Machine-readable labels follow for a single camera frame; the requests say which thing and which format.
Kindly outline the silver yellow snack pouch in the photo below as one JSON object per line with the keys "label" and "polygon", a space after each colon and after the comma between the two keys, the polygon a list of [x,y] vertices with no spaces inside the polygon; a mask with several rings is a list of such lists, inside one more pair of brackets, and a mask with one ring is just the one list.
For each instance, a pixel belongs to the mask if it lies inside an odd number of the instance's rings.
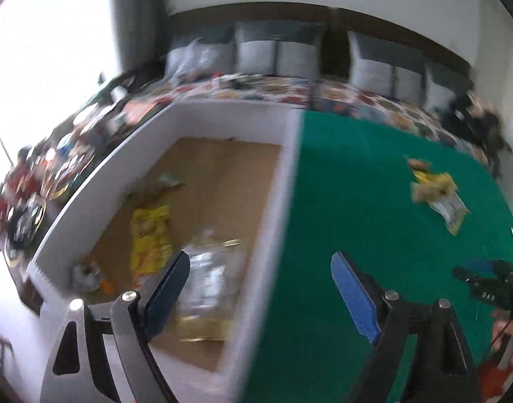
{"label": "silver yellow snack pouch", "polygon": [[443,217],[448,232],[453,236],[457,236],[464,218],[470,213],[456,193],[444,195],[437,201],[429,202],[429,206]]}

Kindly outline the white yellow snack pack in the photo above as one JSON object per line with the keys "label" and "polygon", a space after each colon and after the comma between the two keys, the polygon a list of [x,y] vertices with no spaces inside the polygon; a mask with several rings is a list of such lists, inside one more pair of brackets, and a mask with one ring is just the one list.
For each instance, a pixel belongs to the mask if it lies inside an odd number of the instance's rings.
{"label": "white yellow snack pack", "polygon": [[437,202],[458,190],[449,173],[432,174],[414,170],[415,181],[411,183],[411,196],[415,203]]}

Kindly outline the green velvet blanket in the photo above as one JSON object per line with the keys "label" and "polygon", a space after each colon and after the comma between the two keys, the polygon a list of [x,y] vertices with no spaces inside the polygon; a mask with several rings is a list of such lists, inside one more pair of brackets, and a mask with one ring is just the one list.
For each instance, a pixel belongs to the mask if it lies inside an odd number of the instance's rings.
{"label": "green velvet blanket", "polygon": [[[451,175],[468,209],[457,235],[411,198],[410,158]],[[404,299],[448,299],[475,360],[491,338],[491,309],[453,267],[513,260],[513,215],[479,162],[452,148],[369,121],[308,111],[283,253],[244,402],[341,402],[370,345],[332,280],[345,252]]]}

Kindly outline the clear yellow pouch in box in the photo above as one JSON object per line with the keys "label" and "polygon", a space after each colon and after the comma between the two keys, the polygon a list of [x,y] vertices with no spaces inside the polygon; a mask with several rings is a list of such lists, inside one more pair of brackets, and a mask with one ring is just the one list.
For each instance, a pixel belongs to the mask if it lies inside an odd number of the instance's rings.
{"label": "clear yellow pouch in box", "polygon": [[189,277],[177,303],[176,328],[182,341],[224,341],[245,277],[247,250],[238,238],[221,239],[204,230],[184,247]]}

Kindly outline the yellow snack bag in box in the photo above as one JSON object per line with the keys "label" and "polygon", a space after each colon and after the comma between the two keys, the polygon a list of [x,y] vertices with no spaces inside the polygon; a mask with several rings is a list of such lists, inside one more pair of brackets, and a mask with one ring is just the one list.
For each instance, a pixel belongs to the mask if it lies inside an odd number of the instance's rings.
{"label": "yellow snack bag in box", "polygon": [[173,255],[170,208],[137,208],[131,217],[130,271],[134,282],[159,272]]}

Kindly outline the clear wrapped brown bun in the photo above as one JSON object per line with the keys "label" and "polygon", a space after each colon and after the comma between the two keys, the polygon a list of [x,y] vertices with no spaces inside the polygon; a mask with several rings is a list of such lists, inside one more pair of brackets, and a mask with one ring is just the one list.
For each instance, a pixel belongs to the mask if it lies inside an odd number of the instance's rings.
{"label": "clear wrapped brown bun", "polygon": [[429,173],[430,171],[430,165],[429,163],[416,159],[416,158],[409,158],[408,159],[408,165],[409,167],[414,171]]}

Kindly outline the black bag pile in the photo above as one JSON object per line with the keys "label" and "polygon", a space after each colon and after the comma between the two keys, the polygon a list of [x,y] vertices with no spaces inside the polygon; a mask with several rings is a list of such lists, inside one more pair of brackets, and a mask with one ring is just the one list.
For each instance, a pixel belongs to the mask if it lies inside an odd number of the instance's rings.
{"label": "black bag pile", "polygon": [[439,121],[451,134],[479,146],[488,159],[489,172],[494,179],[502,176],[500,152],[512,152],[502,132],[497,109],[483,100],[474,90],[454,97],[448,105],[437,108]]}

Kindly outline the floral bed sheet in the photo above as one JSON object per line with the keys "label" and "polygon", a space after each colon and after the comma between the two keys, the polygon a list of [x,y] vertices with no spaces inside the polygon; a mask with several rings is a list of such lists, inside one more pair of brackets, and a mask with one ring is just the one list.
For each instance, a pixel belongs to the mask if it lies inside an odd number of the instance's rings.
{"label": "floral bed sheet", "polygon": [[78,125],[66,123],[61,138],[69,156],[52,162],[76,169],[80,184],[66,186],[62,203],[51,204],[40,193],[46,171],[34,174],[27,163],[13,168],[0,185],[0,250],[9,215],[32,203],[40,217],[53,210],[49,233],[71,258],[88,254],[148,171],[181,138],[236,139],[267,151],[286,148],[288,132],[312,110],[313,95],[324,86],[292,77],[266,77],[258,86],[270,88],[275,99],[185,93],[132,98],[122,108],[124,123],[115,133],[108,127],[115,118],[108,107],[93,108]]}

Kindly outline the grey pillow far right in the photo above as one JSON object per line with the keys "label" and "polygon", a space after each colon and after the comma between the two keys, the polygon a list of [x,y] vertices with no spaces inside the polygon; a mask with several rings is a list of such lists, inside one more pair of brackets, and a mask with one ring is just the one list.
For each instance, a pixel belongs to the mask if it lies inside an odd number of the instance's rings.
{"label": "grey pillow far right", "polygon": [[468,77],[430,60],[425,64],[425,70],[423,108],[429,112],[447,106],[454,98],[466,94],[474,86]]}

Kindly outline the grey pillow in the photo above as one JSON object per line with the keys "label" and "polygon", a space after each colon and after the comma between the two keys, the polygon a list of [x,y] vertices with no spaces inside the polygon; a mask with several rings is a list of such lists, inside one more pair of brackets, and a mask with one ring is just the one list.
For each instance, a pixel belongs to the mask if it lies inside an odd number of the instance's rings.
{"label": "grey pillow", "polygon": [[202,40],[199,37],[167,54],[164,75],[167,80],[233,73],[236,61],[234,43],[205,44]]}
{"label": "grey pillow", "polygon": [[238,22],[236,71],[316,80],[325,30],[321,23],[293,20]]}
{"label": "grey pillow", "polygon": [[349,32],[348,81],[356,89],[414,106],[424,100],[425,55],[415,48]]}
{"label": "grey pillow", "polygon": [[474,86],[468,77],[430,60],[425,64],[425,70],[423,108],[429,112],[447,106],[454,98],[466,94]]}

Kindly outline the white storage box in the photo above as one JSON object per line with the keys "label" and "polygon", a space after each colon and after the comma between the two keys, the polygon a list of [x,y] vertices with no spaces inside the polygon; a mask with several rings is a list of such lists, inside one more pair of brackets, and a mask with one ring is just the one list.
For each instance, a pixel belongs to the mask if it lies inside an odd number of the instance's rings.
{"label": "white storage box", "polygon": [[116,147],[30,277],[63,318],[44,402],[234,402],[274,285],[304,113],[183,100]]}

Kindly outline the grey pillow centre right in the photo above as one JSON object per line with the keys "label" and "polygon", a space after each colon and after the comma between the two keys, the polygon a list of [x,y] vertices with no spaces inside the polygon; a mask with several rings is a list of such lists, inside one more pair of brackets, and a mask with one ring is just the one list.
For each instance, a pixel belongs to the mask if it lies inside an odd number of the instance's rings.
{"label": "grey pillow centre right", "polygon": [[348,81],[356,89],[414,106],[424,100],[425,55],[415,48],[349,32]]}

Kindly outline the grey pillow far left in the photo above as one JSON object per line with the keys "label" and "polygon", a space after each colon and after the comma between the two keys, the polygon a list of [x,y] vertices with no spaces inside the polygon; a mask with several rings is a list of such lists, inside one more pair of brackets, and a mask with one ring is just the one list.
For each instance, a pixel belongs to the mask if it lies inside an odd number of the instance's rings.
{"label": "grey pillow far left", "polygon": [[233,73],[236,61],[234,43],[205,44],[202,40],[199,37],[167,54],[164,75],[167,80]]}

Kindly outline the grey pillow centre left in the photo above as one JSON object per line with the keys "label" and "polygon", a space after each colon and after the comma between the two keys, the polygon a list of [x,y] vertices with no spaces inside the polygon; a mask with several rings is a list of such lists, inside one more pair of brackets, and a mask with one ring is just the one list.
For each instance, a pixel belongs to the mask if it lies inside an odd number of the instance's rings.
{"label": "grey pillow centre left", "polygon": [[316,80],[325,30],[321,23],[293,20],[238,22],[236,71]]}

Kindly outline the grey curtain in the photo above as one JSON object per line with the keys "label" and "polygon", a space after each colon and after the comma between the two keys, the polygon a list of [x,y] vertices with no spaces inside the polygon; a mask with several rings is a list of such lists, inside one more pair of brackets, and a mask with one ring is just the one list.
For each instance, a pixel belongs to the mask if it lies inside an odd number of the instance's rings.
{"label": "grey curtain", "polygon": [[166,0],[111,0],[116,52],[123,72],[163,53]]}

